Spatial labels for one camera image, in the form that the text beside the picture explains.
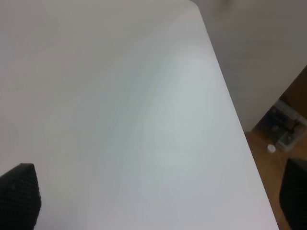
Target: white tabletop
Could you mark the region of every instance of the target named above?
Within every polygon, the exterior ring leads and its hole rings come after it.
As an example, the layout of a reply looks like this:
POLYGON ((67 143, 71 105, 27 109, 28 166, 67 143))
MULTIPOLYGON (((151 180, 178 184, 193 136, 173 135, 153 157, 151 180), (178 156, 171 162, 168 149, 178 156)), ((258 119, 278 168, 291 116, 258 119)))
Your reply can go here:
POLYGON ((0 3, 0 173, 37 230, 277 230, 198 8, 0 3))

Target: white wall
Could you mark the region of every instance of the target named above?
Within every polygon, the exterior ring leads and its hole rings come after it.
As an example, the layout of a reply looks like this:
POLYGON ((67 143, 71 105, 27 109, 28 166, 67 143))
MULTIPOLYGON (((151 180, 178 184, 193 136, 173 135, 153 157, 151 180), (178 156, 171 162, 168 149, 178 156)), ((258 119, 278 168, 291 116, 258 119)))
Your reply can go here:
POLYGON ((245 131, 307 65, 305 0, 194 0, 245 131))

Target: wooden floor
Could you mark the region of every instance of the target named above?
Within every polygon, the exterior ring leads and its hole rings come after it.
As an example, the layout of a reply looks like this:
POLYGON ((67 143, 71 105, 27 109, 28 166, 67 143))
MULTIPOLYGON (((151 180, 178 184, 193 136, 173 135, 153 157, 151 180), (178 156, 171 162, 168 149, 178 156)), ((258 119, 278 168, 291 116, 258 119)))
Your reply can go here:
POLYGON ((279 191, 287 159, 293 157, 307 160, 307 138, 299 141, 289 152, 277 149, 273 154, 268 153, 266 149, 271 141, 265 139, 260 132, 254 130, 246 133, 246 138, 279 229, 290 230, 279 205, 279 191))

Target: white bottle cap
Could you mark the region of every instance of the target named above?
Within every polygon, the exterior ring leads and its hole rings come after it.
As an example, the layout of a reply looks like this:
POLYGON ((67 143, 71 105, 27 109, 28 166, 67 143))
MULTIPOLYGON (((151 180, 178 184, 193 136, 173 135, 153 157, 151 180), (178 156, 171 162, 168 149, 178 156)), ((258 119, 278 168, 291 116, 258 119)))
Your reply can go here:
POLYGON ((274 145, 268 145, 268 152, 269 153, 274 153, 276 151, 276 148, 274 145))

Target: white table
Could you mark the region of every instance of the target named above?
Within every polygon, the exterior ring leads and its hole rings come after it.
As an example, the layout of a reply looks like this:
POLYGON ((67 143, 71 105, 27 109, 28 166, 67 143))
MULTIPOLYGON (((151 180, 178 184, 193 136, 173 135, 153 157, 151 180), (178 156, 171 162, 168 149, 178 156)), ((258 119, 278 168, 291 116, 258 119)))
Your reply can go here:
POLYGON ((277 230, 198 8, 0 3, 0 173, 37 230, 277 230))

